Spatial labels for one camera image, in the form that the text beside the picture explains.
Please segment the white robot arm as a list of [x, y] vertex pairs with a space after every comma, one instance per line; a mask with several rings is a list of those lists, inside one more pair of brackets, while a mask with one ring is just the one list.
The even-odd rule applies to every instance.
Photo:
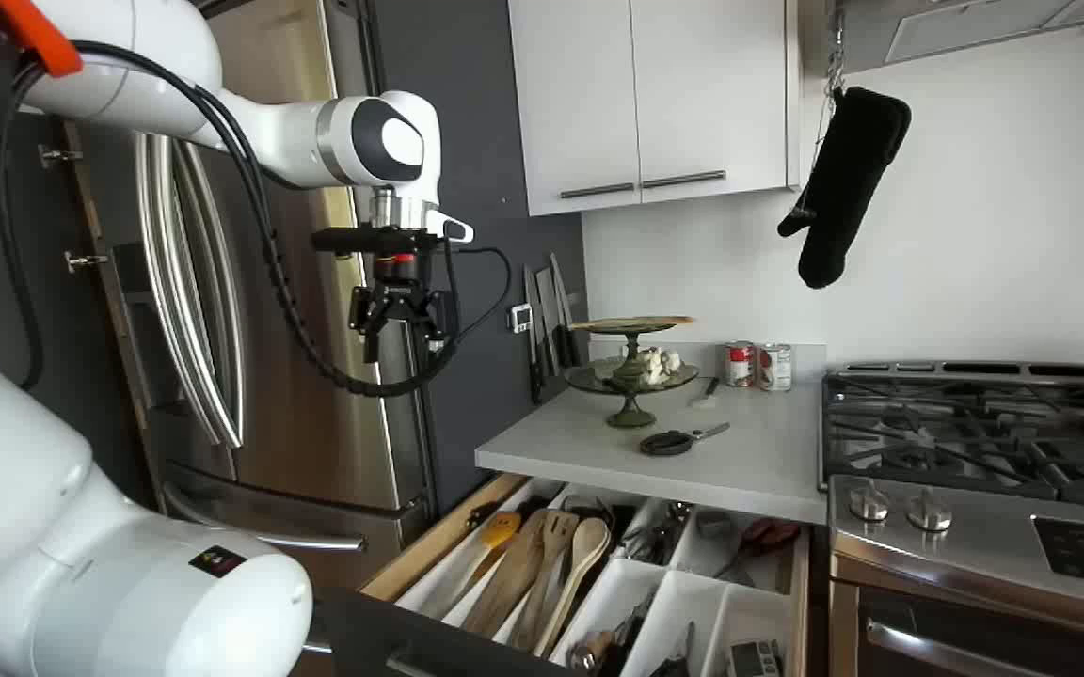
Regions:
[[[224, 150], [253, 185], [384, 188], [396, 232], [445, 232], [426, 98], [253, 102], [190, 0], [0, 0], [0, 141], [20, 111]], [[292, 557], [130, 504], [0, 373], [0, 677], [287, 677], [307, 626]]]

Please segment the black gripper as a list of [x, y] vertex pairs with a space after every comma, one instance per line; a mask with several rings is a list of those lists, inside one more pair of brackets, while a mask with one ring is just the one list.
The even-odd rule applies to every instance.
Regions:
[[428, 262], [417, 252], [370, 252], [370, 281], [350, 289], [350, 329], [360, 335], [360, 360], [380, 360], [375, 335], [401, 321], [423, 329], [426, 354], [449, 349], [451, 309], [428, 286]]

